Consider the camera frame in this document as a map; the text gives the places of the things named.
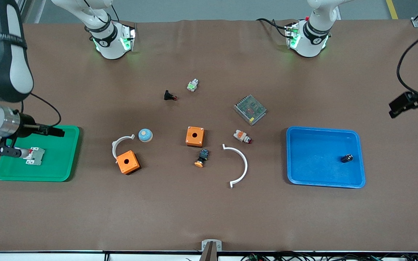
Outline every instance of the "brown table surface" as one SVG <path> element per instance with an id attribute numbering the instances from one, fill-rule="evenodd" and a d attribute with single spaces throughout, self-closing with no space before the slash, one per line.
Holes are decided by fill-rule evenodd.
<path id="1" fill-rule="evenodd" d="M 225 250 L 418 251 L 418 110 L 388 115 L 404 91 L 397 61 L 418 38 L 410 21 L 337 21 L 316 58 L 256 21 L 138 24 L 135 52 L 116 61 L 94 50 L 83 25 L 24 28 L 34 93 L 83 141 L 69 182 L 0 181 L 0 250 L 191 250 L 217 238 Z M 402 75 L 418 89 L 418 45 Z M 166 89 L 179 101 L 164 101 Z M 249 94 L 269 110 L 253 127 L 232 108 Z M 33 97 L 25 112 L 56 121 Z M 365 187 L 288 182 L 294 125 L 358 132 Z M 202 169 L 199 149 L 184 143 L 188 126 L 206 129 Z M 111 142 L 142 128 L 153 140 L 125 141 L 118 153 L 134 150 L 143 168 L 122 175 Z M 235 140 L 236 129 L 254 142 Z M 234 189 L 242 159 L 222 143 L 249 162 Z"/>

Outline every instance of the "robotic arm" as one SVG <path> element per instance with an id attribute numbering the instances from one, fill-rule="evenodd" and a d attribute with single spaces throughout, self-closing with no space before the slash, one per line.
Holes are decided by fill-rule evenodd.
<path id="1" fill-rule="evenodd" d="M 14 0 L 0 0 L 0 101 L 20 102 L 32 91 L 26 49 L 19 7 Z M 14 147 L 15 139 L 32 133 L 63 137 L 61 129 L 36 124 L 30 115 L 0 105 L 0 156 L 26 156 L 27 150 Z"/>
<path id="2" fill-rule="evenodd" d="M 133 49 L 135 28 L 113 22 L 104 10 L 112 5 L 112 0 L 52 0 L 85 24 L 85 29 L 93 36 L 93 42 L 104 58 L 117 59 Z"/>
<path id="3" fill-rule="evenodd" d="M 107 59 L 117 59 L 133 49 L 135 29 L 113 22 L 105 8 L 112 0 L 52 0 L 78 17 L 91 33 L 96 49 Z M 33 89 L 27 60 L 27 45 L 20 11 L 14 0 L 0 0 L 0 101 L 23 101 Z M 0 156 L 25 157 L 26 149 L 14 147 L 17 137 L 32 133 L 63 137 L 53 126 L 37 124 L 27 114 L 0 105 Z M 12 139 L 12 145 L 6 144 Z"/>
<path id="4" fill-rule="evenodd" d="M 307 0 L 314 9 L 308 20 L 286 29 L 287 45 L 304 57 L 314 57 L 325 48 L 328 33 L 336 21 L 336 7 L 352 0 Z"/>

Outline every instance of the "white semicircular bracket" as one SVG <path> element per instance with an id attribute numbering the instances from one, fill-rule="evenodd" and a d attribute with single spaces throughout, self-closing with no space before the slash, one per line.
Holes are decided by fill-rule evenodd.
<path id="1" fill-rule="evenodd" d="M 240 150 L 237 150 L 237 149 L 232 148 L 232 147 L 225 147 L 225 144 L 222 144 L 222 148 L 224 150 L 233 150 L 234 152 L 237 152 L 241 156 L 241 158 L 243 159 L 243 162 L 244 162 L 244 172 L 243 172 L 243 175 L 241 175 L 241 177 L 237 178 L 236 180 L 230 181 L 230 188 L 232 189 L 233 188 L 233 185 L 235 185 L 238 182 L 240 182 L 244 178 L 244 176 L 246 175 L 246 172 L 247 172 L 247 160 L 246 160 L 246 157 L 244 156 L 244 154 Z"/>
<path id="2" fill-rule="evenodd" d="M 117 154 L 116 154 L 117 145 L 124 140 L 127 140 L 127 139 L 133 140 L 134 138 L 135 138 L 135 134 L 132 134 L 131 136 L 123 136 L 122 138 L 119 138 L 118 140 L 112 142 L 112 155 L 114 156 L 114 159 L 117 159 Z"/>

